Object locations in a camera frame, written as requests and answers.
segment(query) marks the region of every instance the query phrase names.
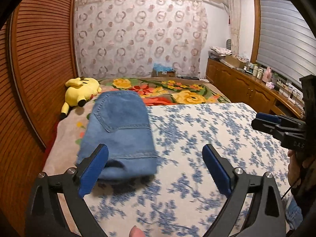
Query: wooden wardrobe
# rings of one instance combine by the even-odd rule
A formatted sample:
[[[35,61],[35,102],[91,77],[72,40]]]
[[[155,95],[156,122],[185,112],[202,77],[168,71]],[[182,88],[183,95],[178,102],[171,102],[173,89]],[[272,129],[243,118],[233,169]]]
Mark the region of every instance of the wooden wardrobe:
[[[0,31],[0,209],[20,236],[64,84],[77,77],[73,15],[74,0],[23,0]]]

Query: beige curtain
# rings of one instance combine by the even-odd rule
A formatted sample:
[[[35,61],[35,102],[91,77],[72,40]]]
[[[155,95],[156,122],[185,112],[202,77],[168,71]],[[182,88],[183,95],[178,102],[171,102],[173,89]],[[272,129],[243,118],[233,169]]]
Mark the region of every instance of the beige curtain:
[[[208,22],[199,0],[76,0],[75,49],[86,77],[146,77],[154,63],[199,76]]]
[[[239,52],[239,31],[241,22],[241,1],[228,0],[229,16],[230,16],[230,29],[232,34],[232,48],[231,50],[238,54]]]

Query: silver bolt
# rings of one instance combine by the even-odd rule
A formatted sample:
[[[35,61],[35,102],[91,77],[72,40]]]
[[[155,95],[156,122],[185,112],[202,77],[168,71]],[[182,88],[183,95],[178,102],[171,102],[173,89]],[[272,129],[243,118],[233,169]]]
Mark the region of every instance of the silver bolt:
[[[41,172],[39,173],[38,178],[43,178],[44,176],[45,176],[45,172]]]
[[[72,175],[72,174],[75,173],[75,172],[76,172],[76,169],[75,169],[74,167],[71,167],[71,168],[67,169],[67,173],[68,173],[69,175]]]
[[[241,169],[241,168],[235,168],[235,172],[238,174],[238,175],[241,175],[244,171]]]
[[[267,178],[272,178],[272,177],[273,177],[272,173],[270,173],[270,172],[267,172],[267,173],[265,174],[265,176],[266,176]]]

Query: gray roller blind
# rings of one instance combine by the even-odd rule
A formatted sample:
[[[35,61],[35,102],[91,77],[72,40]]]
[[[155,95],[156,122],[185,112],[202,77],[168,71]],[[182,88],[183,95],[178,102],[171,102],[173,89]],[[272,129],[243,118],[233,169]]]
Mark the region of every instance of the gray roller blind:
[[[316,39],[289,0],[260,0],[261,31],[257,62],[301,86],[316,75]]]

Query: pink bottle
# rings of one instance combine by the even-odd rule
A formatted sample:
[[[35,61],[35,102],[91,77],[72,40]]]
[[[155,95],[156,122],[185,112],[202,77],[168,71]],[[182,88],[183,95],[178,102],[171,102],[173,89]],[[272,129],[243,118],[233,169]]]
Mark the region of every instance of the pink bottle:
[[[265,73],[263,74],[262,81],[265,82],[265,83],[267,83],[267,82],[270,82],[270,81],[271,81],[271,78],[272,78],[271,68],[270,68],[270,67],[267,67],[267,70],[266,70]]]

